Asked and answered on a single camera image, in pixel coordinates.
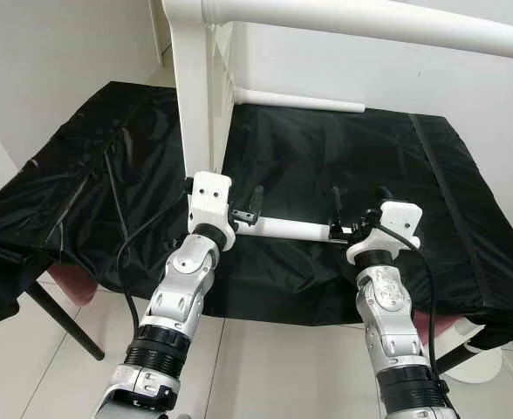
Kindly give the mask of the pink cloth with white hem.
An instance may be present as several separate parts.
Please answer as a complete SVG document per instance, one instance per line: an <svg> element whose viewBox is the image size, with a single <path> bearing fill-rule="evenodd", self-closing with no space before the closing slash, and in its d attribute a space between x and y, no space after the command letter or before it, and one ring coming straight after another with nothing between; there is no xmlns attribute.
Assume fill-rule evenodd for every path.
<svg viewBox="0 0 513 419"><path fill-rule="evenodd" d="M437 335L447 331L461 319L464 319L463 316L443 314L436 314L432 318L428 312L413 310L413 323L424 346L428 345L429 339L436 338Z"/></svg>

